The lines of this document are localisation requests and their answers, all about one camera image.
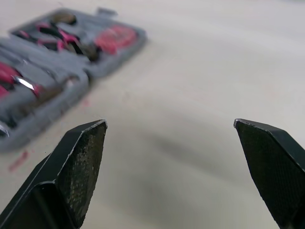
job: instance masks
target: tool kit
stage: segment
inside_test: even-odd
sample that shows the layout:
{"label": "tool kit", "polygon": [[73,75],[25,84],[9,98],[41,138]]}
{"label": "tool kit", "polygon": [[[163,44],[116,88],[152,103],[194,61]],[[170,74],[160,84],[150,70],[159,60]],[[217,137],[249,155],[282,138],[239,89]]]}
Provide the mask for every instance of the tool kit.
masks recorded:
{"label": "tool kit", "polygon": [[0,149],[26,144],[74,105],[89,88],[80,70],[54,64],[45,55],[31,53],[40,62],[8,49],[0,40]]}
{"label": "tool kit", "polygon": [[105,9],[95,15],[59,9],[12,29],[10,36],[65,65],[77,65],[90,79],[101,78],[120,67],[147,40],[144,30],[115,21],[114,15]]}
{"label": "tool kit", "polygon": [[144,30],[59,9],[0,38],[0,152],[28,143],[145,44]]}

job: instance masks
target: textured gripping surface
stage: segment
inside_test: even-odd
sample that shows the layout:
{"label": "textured gripping surface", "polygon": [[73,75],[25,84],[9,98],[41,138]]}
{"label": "textured gripping surface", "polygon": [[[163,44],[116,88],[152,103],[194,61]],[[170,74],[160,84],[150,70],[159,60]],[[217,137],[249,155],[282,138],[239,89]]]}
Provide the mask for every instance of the textured gripping surface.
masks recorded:
{"label": "textured gripping surface", "polygon": [[25,79],[46,89],[63,85],[58,91],[52,90],[55,97],[52,93],[37,97],[28,88],[17,85],[14,91],[0,99],[0,121],[7,124],[13,120],[16,123],[15,126],[9,125],[9,137],[0,137],[1,152],[28,143],[79,101],[89,88],[88,77],[83,71],[65,66],[12,39],[0,39],[0,62],[17,69]]}
{"label": "textured gripping surface", "polygon": [[83,224],[95,189],[104,135],[103,128],[85,132],[59,175],[59,189],[79,226]]}
{"label": "textured gripping surface", "polygon": [[[20,31],[25,31],[36,38],[51,39],[52,37],[39,33],[35,25],[38,23],[49,23],[54,15],[63,13],[75,15],[77,22],[73,25],[58,23],[57,26],[59,28],[80,38],[81,43],[84,45],[91,45],[92,43],[102,44],[102,47],[105,50],[104,52],[99,52],[97,61],[90,62],[87,57],[74,54],[67,50],[61,52],[47,50],[45,47],[17,37]],[[115,21],[110,18],[110,16],[113,15],[115,15],[115,12],[106,9],[99,9],[96,15],[89,15],[70,9],[58,9],[48,15],[36,18],[29,23],[14,28],[10,31],[10,34],[11,38],[17,40],[18,43],[25,43],[28,46],[35,47],[41,52],[46,52],[49,56],[60,62],[64,62],[67,66],[75,67],[75,63],[77,63],[78,67],[83,69],[90,77],[101,78],[116,70],[124,61],[136,54],[144,46],[147,40],[146,32],[144,30]],[[110,30],[111,33],[120,32],[122,34],[124,32],[124,40],[115,40],[110,36]]]}
{"label": "textured gripping surface", "polygon": [[252,179],[280,228],[303,228],[305,151],[284,130],[236,120]]}

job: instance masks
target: black metal jaw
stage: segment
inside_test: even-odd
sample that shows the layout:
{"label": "black metal jaw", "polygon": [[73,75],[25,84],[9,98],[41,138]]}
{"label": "black metal jaw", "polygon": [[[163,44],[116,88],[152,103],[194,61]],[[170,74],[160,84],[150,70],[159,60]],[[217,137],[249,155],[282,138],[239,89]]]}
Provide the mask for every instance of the black metal jaw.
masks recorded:
{"label": "black metal jaw", "polygon": [[0,229],[79,229],[95,189],[107,124],[68,131],[0,215]]}
{"label": "black metal jaw", "polygon": [[251,177],[281,229],[305,229],[305,150],[284,130],[236,119]]}

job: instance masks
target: red mark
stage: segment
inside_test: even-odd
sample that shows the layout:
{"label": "red mark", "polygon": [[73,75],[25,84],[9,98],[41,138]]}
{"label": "red mark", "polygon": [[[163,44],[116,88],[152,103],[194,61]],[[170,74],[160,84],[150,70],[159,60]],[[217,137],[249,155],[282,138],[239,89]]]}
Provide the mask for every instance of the red mark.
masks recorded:
{"label": "red mark", "polygon": [[82,103],[84,106],[89,106],[90,105],[90,103],[89,103],[89,100],[88,99],[85,99],[84,101],[83,101],[83,103]]}
{"label": "red mark", "polygon": [[9,171],[10,171],[10,172],[15,171],[19,166],[21,166],[21,165],[24,163],[24,161],[25,161],[26,159],[28,159],[29,155],[30,155],[30,154],[29,154],[29,152],[28,152],[27,150],[24,151],[24,152],[21,154],[21,156],[20,156],[19,158],[17,158],[17,160],[14,161],[13,164],[10,165]]}

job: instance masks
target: beige surface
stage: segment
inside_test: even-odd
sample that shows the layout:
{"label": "beige surface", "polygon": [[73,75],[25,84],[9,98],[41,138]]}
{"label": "beige surface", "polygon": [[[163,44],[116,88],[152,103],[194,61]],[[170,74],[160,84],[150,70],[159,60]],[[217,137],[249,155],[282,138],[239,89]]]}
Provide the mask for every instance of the beige surface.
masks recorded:
{"label": "beige surface", "polygon": [[305,143],[305,5],[281,0],[2,0],[0,31],[59,6],[116,9],[150,42],[26,149],[1,156],[0,208],[70,128],[109,124],[84,229],[275,229],[233,121]]}

